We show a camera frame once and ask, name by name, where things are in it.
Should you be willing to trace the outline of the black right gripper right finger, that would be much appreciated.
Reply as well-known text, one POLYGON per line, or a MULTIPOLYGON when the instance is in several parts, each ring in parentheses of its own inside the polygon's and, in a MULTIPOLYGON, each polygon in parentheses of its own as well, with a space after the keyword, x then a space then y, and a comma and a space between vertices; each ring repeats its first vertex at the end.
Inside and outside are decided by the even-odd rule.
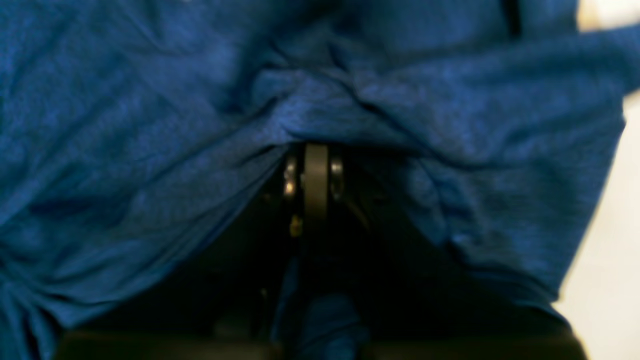
POLYGON ((380 185, 317 146, 317 290, 346 292, 361 360, 583 360, 566 323, 516 305, 423 237, 380 185))

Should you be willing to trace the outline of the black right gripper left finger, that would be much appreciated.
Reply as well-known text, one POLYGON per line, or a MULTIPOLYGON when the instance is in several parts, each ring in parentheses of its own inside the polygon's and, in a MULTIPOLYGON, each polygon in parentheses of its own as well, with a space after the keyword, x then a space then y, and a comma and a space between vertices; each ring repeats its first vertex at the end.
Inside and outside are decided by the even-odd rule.
POLYGON ((57 360, 288 360, 272 338, 316 144, 283 164, 210 246, 151 289, 68 332, 57 360))

